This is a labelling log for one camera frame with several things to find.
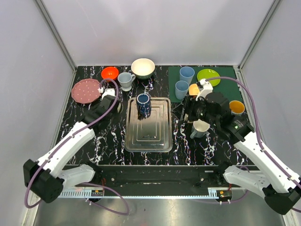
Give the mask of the grey blue mug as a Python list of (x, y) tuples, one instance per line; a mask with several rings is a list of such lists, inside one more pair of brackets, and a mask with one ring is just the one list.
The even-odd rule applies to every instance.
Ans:
[(210, 125), (202, 120), (197, 120), (194, 121), (192, 124), (192, 130), (191, 130), (191, 135), (190, 138), (202, 138), (206, 132), (209, 130)]

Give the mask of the dark blue mug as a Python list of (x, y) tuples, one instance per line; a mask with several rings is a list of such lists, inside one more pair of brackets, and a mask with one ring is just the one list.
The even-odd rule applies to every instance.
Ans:
[(151, 115), (151, 98), (148, 94), (140, 94), (136, 97), (138, 119), (147, 119)]

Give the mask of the blue butterfly mug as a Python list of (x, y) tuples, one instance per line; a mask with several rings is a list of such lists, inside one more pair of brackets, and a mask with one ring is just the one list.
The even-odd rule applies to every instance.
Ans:
[(233, 115), (241, 116), (245, 111), (245, 105), (242, 102), (238, 101), (238, 100), (231, 101), (229, 103), (229, 107), (230, 107), (231, 113)]

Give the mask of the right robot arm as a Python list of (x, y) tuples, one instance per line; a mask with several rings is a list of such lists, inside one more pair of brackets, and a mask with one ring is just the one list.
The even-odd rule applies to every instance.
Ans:
[(223, 163), (214, 174), (218, 186), (227, 183), (243, 187), (262, 197), (276, 213), (285, 215), (301, 198), (301, 177), (286, 166), (261, 140), (250, 122), (231, 113), (229, 101), (220, 92), (205, 97), (187, 95), (183, 103), (187, 121), (201, 120), (218, 135), (243, 152), (263, 176), (252, 175), (230, 163)]

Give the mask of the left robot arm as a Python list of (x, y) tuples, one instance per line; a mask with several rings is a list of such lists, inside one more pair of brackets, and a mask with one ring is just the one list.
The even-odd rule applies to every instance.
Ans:
[(108, 122), (114, 113), (120, 110), (119, 98), (106, 95), (99, 105), (87, 110), (74, 124), (70, 132), (50, 151), (37, 161), (27, 160), (23, 165), (24, 184), (26, 186), (24, 203), (29, 205), (29, 192), (35, 193), (46, 203), (53, 202), (65, 188), (89, 183), (100, 184), (102, 178), (96, 166), (85, 163), (73, 169), (65, 170), (66, 163), (88, 141), (101, 130), (101, 124)]

